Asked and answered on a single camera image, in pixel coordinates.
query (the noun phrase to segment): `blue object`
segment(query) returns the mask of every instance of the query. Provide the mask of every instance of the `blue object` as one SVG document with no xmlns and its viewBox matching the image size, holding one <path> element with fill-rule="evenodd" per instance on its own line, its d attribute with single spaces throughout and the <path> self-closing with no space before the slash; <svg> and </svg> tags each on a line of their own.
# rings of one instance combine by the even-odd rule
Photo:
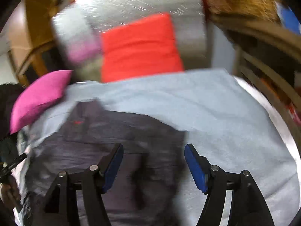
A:
<svg viewBox="0 0 301 226">
<path fill-rule="evenodd" d="M 290 8 L 283 8 L 281 10 L 282 15 L 282 23 L 284 24 L 284 27 L 288 30 L 300 35 L 300 23 L 295 16 L 295 14 L 292 12 Z"/>
<path fill-rule="evenodd" d="M 205 173 L 203 172 L 199 162 L 197 161 L 199 155 L 196 157 L 196 155 L 190 149 L 189 145 L 186 145 L 184 148 L 184 157 L 197 188 L 203 193 L 206 193 L 208 186 L 206 184 Z"/>
<path fill-rule="evenodd" d="M 111 163 L 109 164 L 108 168 L 104 173 L 105 182 L 102 187 L 103 193 L 106 193 L 110 188 L 112 188 L 113 182 L 117 175 L 122 159 L 123 159 L 123 145 L 120 145 L 114 157 L 112 158 Z"/>
</svg>

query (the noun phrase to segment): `red fabric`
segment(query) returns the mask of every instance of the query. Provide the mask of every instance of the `red fabric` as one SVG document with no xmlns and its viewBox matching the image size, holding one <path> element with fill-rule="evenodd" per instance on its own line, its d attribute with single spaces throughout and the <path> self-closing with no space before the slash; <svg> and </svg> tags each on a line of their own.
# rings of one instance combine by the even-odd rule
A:
<svg viewBox="0 0 301 226">
<path fill-rule="evenodd" d="M 101 37 L 102 82 L 184 70 L 168 13 L 116 27 Z"/>
</svg>

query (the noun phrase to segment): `magenta pillow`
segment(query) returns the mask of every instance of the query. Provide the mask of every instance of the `magenta pillow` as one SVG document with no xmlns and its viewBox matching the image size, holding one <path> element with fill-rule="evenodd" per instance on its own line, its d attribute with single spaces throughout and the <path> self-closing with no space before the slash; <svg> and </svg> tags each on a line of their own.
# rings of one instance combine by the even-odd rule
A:
<svg viewBox="0 0 301 226">
<path fill-rule="evenodd" d="M 11 112 L 11 134 L 33 123 L 48 107 L 58 101 L 70 82 L 72 70 L 58 70 L 43 75 L 17 98 Z"/>
</svg>

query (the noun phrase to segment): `blue gripper pad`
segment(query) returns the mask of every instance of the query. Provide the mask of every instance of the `blue gripper pad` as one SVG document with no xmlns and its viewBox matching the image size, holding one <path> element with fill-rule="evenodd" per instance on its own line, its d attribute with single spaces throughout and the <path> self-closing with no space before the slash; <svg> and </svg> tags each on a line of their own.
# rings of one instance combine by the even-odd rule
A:
<svg viewBox="0 0 301 226">
<path fill-rule="evenodd" d="M 191 175 L 195 181 L 195 184 L 199 190 L 203 193 L 206 193 L 208 190 L 208 186 L 206 184 L 206 177 L 205 173 L 202 170 L 197 158 L 199 157 L 197 151 L 194 149 L 195 152 L 191 150 L 189 144 L 187 144 L 184 148 L 184 157 L 191 172 Z"/>
<path fill-rule="evenodd" d="M 113 182 L 117 175 L 118 169 L 120 167 L 121 161 L 123 159 L 123 145 L 120 145 L 111 163 L 109 164 L 108 168 L 104 173 L 104 185 L 102 187 L 103 193 L 106 193 L 110 188 L 113 186 Z"/>
</svg>

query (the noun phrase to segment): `cushion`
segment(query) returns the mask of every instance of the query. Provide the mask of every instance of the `cushion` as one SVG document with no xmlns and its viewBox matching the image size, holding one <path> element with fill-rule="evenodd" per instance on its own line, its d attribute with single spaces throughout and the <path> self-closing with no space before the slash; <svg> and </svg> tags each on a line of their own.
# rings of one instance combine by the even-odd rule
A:
<svg viewBox="0 0 301 226">
<path fill-rule="evenodd" d="M 33 123 L 48 107 L 58 101 L 71 78 L 71 70 L 58 70 L 43 75 L 16 100 L 12 113 L 11 134 Z"/>
<path fill-rule="evenodd" d="M 102 82 L 184 70 L 168 13 L 118 26 L 101 37 Z"/>
</svg>

